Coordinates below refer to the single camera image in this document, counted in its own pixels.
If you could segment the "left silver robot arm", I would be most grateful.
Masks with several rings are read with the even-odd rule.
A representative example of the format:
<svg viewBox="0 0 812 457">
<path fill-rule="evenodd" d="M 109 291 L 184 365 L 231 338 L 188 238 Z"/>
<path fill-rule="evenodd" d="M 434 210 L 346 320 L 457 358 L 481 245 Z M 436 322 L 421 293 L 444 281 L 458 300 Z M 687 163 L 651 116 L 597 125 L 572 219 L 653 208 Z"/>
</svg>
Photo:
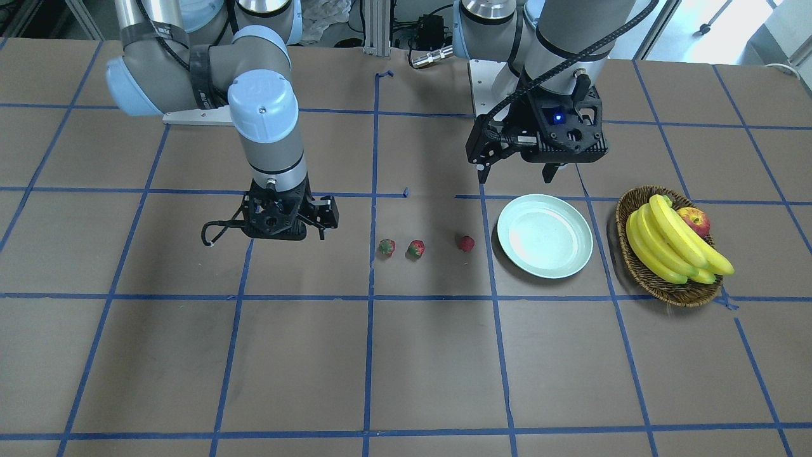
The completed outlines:
<svg viewBox="0 0 812 457">
<path fill-rule="evenodd" d="M 507 82 L 475 117 L 466 157 L 484 184 L 519 154 L 551 182 L 560 167 L 606 156 L 595 81 L 621 35 L 652 11 L 633 1 L 456 1 L 452 46 L 465 60 L 501 62 Z"/>
</svg>

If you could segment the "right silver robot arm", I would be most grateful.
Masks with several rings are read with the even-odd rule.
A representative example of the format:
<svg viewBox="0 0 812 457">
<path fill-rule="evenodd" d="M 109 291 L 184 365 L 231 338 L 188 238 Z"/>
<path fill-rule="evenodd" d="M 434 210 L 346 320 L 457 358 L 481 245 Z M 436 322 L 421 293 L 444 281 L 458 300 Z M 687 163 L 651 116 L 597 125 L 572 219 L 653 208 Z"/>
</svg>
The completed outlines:
<svg viewBox="0 0 812 457">
<path fill-rule="evenodd" d="M 130 116 L 229 108 L 252 170 L 250 189 L 228 220 L 205 223 L 246 236 L 301 241 L 307 226 L 337 228 L 334 197 L 314 199 L 292 86 L 288 44 L 301 38 L 299 1 L 118 1 L 124 54 L 105 80 Z"/>
</svg>

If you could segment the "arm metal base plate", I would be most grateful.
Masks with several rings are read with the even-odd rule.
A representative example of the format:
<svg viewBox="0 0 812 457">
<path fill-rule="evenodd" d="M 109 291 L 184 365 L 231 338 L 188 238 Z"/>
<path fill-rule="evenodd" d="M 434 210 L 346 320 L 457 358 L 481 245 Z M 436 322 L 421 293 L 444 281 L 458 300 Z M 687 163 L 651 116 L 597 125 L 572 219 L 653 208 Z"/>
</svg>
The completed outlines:
<svg viewBox="0 0 812 457">
<path fill-rule="evenodd" d="M 475 116 L 485 115 L 513 93 L 520 77 L 507 62 L 470 60 L 469 78 Z"/>
<path fill-rule="evenodd" d="M 215 108 L 211 110 L 181 110 L 180 112 L 168 112 L 162 116 L 163 122 L 170 125 L 185 126 L 233 126 L 231 110 L 229 106 Z"/>
</svg>

